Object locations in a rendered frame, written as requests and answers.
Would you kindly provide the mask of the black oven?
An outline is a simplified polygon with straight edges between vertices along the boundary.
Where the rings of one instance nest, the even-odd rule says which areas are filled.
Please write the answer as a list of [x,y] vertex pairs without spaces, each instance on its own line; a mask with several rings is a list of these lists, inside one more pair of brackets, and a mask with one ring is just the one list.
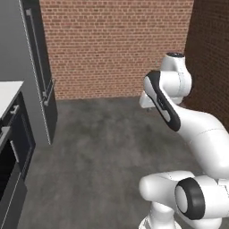
[[0,229],[17,229],[26,194],[11,128],[5,126],[0,133]]

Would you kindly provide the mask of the dark grey fridge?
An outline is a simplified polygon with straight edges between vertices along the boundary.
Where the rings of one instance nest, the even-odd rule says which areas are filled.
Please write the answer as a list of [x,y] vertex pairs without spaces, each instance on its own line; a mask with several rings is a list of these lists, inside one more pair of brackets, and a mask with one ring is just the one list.
[[22,94],[35,142],[53,142],[57,122],[55,88],[44,105],[30,46],[26,10],[31,9],[46,91],[53,79],[39,0],[0,0],[0,81],[22,81]]

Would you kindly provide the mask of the black base cabinet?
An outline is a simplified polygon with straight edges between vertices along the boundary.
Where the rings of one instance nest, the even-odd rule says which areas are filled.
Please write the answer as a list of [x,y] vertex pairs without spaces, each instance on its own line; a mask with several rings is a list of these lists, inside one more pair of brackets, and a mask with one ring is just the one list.
[[[20,106],[19,110],[16,114],[10,114],[13,106],[16,105]],[[26,179],[36,143],[21,92],[7,108],[5,115],[0,118],[0,126],[10,126],[12,129],[12,140],[19,159],[21,176],[23,179]]]

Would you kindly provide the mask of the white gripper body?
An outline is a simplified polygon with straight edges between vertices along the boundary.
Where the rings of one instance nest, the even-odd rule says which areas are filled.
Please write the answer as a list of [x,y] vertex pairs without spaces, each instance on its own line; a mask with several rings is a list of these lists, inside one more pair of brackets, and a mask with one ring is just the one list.
[[155,106],[150,97],[145,93],[145,91],[142,91],[140,95],[140,106],[142,108],[153,108]]

